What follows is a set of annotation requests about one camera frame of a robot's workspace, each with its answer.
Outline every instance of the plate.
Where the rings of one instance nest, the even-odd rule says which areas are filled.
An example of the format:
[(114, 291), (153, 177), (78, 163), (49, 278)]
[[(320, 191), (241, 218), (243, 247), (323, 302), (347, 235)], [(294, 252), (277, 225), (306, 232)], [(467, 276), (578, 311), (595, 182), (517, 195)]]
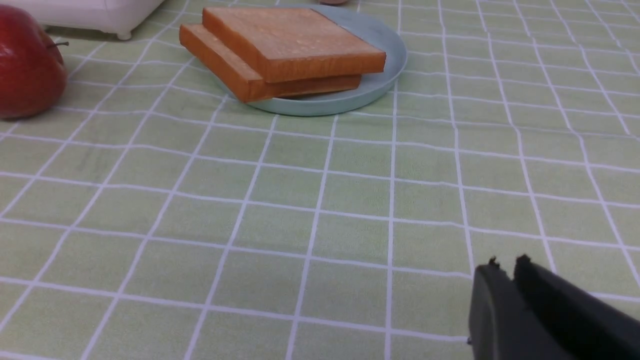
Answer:
[[(281, 115), (297, 117), (325, 116), (361, 108), (385, 95), (404, 70), (407, 50), (402, 38), (382, 21), (366, 14), (325, 5), (287, 5), (286, 8), (311, 8), (355, 36), (385, 51), (384, 72), (365, 74), (360, 86), (353, 90), (305, 96), (303, 99), (274, 98), (248, 102), (246, 105)], [(229, 96), (233, 93), (215, 75), (214, 80)]]

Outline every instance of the stacked bread slices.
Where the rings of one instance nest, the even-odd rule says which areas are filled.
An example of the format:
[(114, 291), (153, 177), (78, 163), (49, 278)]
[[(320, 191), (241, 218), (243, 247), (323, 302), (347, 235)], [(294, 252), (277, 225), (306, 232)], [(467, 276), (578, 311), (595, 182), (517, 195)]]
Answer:
[(387, 59), (309, 8), (204, 8), (180, 43), (241, 102), (352, 90)]

